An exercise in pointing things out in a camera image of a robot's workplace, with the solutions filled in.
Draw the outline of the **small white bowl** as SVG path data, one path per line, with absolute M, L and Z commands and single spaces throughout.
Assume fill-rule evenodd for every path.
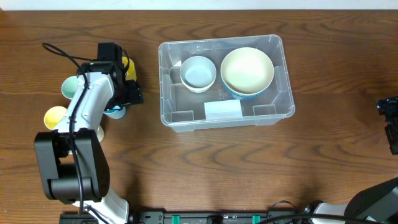
M 203 92 L 209 90 L 210 87 L 213 85 L 213 82 L 212 82 L 209 85 L 204 86 L 204 87 L 194 87 L 194 86 L 189 85 L 188 83 L 185 83 L 185 82 L 182 82 L 182 83 L 186 88 L 188 88 L 190 91 L 192 91 L 194 93 L 203 93 Z

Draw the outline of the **light grey-blue bowl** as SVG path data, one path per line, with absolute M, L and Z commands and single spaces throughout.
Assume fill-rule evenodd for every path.
M 216 80 L 214 63 L 203 56 L 186 59 L 180 69 L 180 79 L 194 87 L 204 87 Z

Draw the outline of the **clear plastic storage bin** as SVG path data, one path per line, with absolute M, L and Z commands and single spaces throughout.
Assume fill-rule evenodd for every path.
M 243 117 L 239 119 L 207 120 L 204 103 L 236 100 L 220 75 L 203 93 L 194 93 L 180 79 L 180 69 L 186 59 L 203 56 L 216 68 L 233 50 L 252 47 L 267 54 L 274 65 L 275 75 L 268 91 L 251 100 L 240 100 Z M 295 113 L 295 103 L 289 80 L 282 39 L 276 34 L 164 42 L 159 49 L 160 118 L 175 132 L 233 126 L 267 126 L 289 118 Z

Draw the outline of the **large beige bowl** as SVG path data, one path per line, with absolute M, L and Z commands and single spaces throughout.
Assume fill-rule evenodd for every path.
M 236 93 L 254 95 L 271 85 L 274 65 L 263 51 L 242 47 L 223 59 L 220 75 L 222 81 Z

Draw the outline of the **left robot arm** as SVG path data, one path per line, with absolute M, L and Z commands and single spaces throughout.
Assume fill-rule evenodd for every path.
M 122 118 L 126 106 L 143 102 L 134 62 L 127 57 L 78 66 L 73 98 L 54 127 L 39 132 L 34 149 L 45 196 L 85 211 L 98 223 L 127 223 L 129 204 L 110 188 L 109 165 L 100 145 L 105 111 Z

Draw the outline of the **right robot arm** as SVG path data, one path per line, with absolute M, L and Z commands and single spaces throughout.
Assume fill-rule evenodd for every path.
M 386 137 L 391 154 L 397 155 L 397 97 L 376 101 L 380 115 L 385 116 Z M 332 205 L 320 202 L 311 215 L 333 215 L 374 223 L 397 223 L 397 177 L 360 191 L 349 203 Z

